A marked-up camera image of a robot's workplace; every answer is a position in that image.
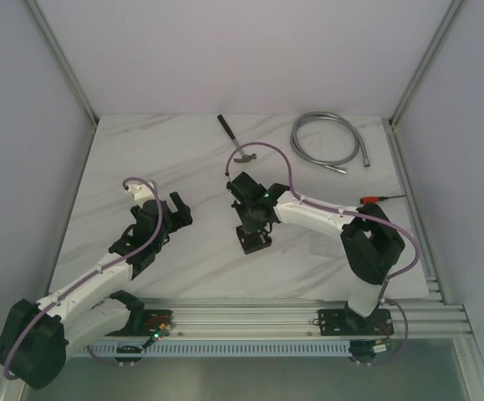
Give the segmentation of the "black fuse box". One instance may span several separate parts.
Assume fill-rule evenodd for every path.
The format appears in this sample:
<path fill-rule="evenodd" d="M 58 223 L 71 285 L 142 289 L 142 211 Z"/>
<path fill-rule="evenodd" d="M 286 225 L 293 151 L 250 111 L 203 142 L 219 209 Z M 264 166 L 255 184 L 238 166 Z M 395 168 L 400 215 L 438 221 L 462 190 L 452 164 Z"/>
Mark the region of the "black fuse box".
<path fill-rule="evenodd" d="M 245 255 L 266 249 L 272 244 L 272 239 L 266 231 L 249 232 L 243 226 L 238 226 L 236 233 Z"/>

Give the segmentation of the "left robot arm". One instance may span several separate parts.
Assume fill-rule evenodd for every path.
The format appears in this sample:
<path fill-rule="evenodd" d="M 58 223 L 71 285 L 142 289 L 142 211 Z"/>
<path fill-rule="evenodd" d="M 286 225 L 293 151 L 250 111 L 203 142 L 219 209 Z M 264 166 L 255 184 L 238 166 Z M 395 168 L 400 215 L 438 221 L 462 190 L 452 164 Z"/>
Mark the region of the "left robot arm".
<path fill-rule="evenodd" d="M 0 335 L 0 365 L 34 389 L 50 384 L 77 352 L 110 334 L 143 337 L 145 304 L 127 287 L 150 266 L 170 235 L 192 224 L 176 192 L 168 202 L 147 196 L 130 210 L 128 226 L 99 264 L 36 302 L 22 299 Z"/>

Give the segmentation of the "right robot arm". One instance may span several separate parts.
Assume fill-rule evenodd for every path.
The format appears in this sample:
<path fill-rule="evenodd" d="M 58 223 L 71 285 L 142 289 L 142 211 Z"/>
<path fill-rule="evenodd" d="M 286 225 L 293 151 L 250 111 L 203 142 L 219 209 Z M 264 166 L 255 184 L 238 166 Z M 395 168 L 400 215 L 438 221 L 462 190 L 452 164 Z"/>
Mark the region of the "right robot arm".
<path fill-rule="evenodd" d="M 271 246 L 275 224 L 338 237 L 354 274 L 345 326 L 355 333 L 372 326 L 385 278 L 405 249 L 405 242 L 394 227 L 387 225 L 388 217 L 380 207 L 369 203 L 358 209 L 343 208 L 295 195 L 287 185 L 265 188 L 245 172 L 229 180 L 227 190 L 234 197 L 232 208 L 241 221 L 237 237 L 247 255 Z"/>

